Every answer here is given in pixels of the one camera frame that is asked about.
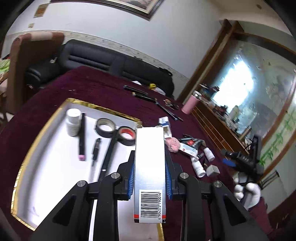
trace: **red stripe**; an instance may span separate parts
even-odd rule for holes
[[[134,214],[133,217],[134,218],[139,218],[139,215],[138,214]]]

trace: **pink fluffy toy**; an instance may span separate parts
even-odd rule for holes
[[[180,142],[175,137],[166,138],[165,144],[168,146],[170,152],[178,152],[180,148]]]

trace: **black marker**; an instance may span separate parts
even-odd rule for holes
[[[135,96],[135,97],[137,97],[139,99],[142,99],[142,100],[146,100],[146,101],[152,102],[152,103],[156,103],[157,102],[157,99],[155,99],[155,98],[152,98],[152,97],[149,97],[149,96],[144,96],[144,95],[138,95],[135,92],[133,92],[133,96]]]
[[[85,161],[85,113],[82,113],[81,124],[79,130],[79,155],[80,161]]]
[[[130,92],[135,92],[135,93],[140,94],[140,95],[148,95],[148,93],[146,93],[144,91],[138,90],[136,88],[133,88],[133,87],[130,87],[130,86],[127,86],[127,85],[124,85],[123,89],[125,89],[127,91],[130,91]]]

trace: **gold tray border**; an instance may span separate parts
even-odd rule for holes
[[[23,225],[25,225],[26,227],[28,227],[29,229],[35,231],[35,228],[31,227],[29,224],[27,224],[26,222],[24,222],[23,220],[21,220],[17,215],[17,202],[18,202],[18,189],[17,189],[17,185],[21,183],[22,181],[22,171],[24,171],[26,169],[26,167],[28,166],[29,160],[31,159],[32,154],[34,153],[38,143],[40,142],[41,138],[43,137],[43,135],[45,134],[45,132],[47,131],[47,129],[50,127],[50,125],[52,124],[53,120],[57,117],[57,115],[63,110],[64,106],[68,103],[73,103],[73,104],[79,104],[79,105],[83,105],[92,109],[96,109],[96,110],[100,110],[112,115],[116,115],[116,116],[120,116],[122,118],[131,120],[136,122],[138,125],[142,125],[142,122],[134,117],[131,117],[129,115],[125,115],[123,113],[102,107],[102,106],[98,106],[89,102],[85,102],[82,100],[77,100],[77,99],[73,99],[73,98],[67,98],[61,105],[60,107],[53,113],[53,115],[50,117],[50,119],[46,122],[46,124],[44,125],[44,127],[41,129],[41,131],[38,133],[37,137],[35,138],[33,144],[31,145],[27,155],[25,156],[25,159],[22,162],[22,165],[20,166],[19,172],[17,174],[17,178],[15,180],[15,185],[13,188],[13,193],[12,193],[12,199],[11,199],[11,207],[10,207],[10,213],[12,214],[12,216],[14,216],[18,221],[20,221]],[[158,231],[158,236],[159,236],[159,240],[163,240],[163,232],[162,232],[162,227],[158,227],[157,226],[157,231]]]
[[[165,236],[163,234],[163,224],[157,223],[158,241],[165,241]]]

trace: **maroon tablecloth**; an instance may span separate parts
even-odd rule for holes
[[[155,126],[158,123],[158,118],[166,116],[155,104],[137,99],[131,95],[131,92],[123,90],[124,85],[149,92],[150,96],[156,97],[164,105],[165,96],[155,91],[150,91],[146,87],[141,87],[95,69],[79,67],[59,77],[32,97],[0,134],[0,207],[23,240],[27,240],[32,231],[10,214],[15,179],[35,137],[66,98],[84,100],[139,118],[144,127]],[[220,153],[195,118],[182,113],[181,110],[172,110],[172,112],[184,119],[184,122],[170,119],[173,136],[181,138],[184,133],[205,140],[216,157],[213,164],[218,166],[221,173],[216,179],[222,181],[232,190],[233,181],[226,167],[221,163]],[[173,162],[182,166],[183,171],[196,176],[188,156],[178,152],[177,154],[172,153],[171,157]],[[208,177],[201,180],[214,181]],[[165,239],[168,241],[179,240],[181,209],[181,202],[167,201],[166,224],[163,225],[163,230]],[[210,224],[207,217],[205,219],[208,240]]]

